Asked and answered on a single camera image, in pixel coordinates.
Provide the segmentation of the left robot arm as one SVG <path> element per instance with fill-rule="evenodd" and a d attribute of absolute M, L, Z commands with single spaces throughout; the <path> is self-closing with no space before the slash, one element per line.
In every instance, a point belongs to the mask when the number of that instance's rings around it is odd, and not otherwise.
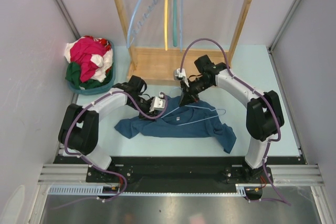
<path fill-rule="evenodd" d="M 89 165 L 98 168 L 98 176 L 105 182 L 115 178 L 116 169 L 111 166 L 112 158 L 99 146 L 99 123 L 116 109 L 129 106 L 139 112 L 142 119 L 155 120 L 167 108 L 167 96 L 161 92 L 156 97 L 142 97 L 146 82 L 132 76 L 128 82 L 115 84 L 106 94 L 87 105 L 71 104 L 58 135 L 65 153 L 83 158 Z"/>

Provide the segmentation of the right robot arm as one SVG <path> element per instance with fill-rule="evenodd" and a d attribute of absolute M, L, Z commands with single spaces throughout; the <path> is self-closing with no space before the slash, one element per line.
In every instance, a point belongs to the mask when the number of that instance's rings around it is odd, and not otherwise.
<path fill-rule="evenodd" d="M 261 177 L 267 162 L 267 152 L 271 142 L 281 138 L 280 128 L 284 125 L 283 112 L 278 94 L 271 90 L 257 91 L 236 77 L 223 62 L 215 64 L 208 55 L 195 60 L 199 74 L 193 81 L 183 68 L 174 71 L 174 79 L 180 81 L 182 95 L 180 105 L 188 105 L 199 100 L 199 93 L 216 86 L 230 93 L 246 108 L 246 128 L 250 143 L 243 163 L 242 176 L 249 183 Z"/>

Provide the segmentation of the blue t-shirt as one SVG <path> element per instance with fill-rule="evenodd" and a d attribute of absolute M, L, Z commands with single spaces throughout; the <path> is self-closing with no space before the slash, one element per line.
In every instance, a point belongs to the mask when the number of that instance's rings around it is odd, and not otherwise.
<path fill-rule="evenodd" d="M 236 143 L 236 135 L 232 127 L 225 123 L 177 127 L 163 122 L 160 118 L 151 121 L 133 117 L 120 120 L 115 125 L 115 130 L 122 136 L 131 139 L 139 133 L 144 136 L 173 137 L 173 138 L 205 138 L 213 137 L 223 148 L 225 153 L 230 153 Z"/>

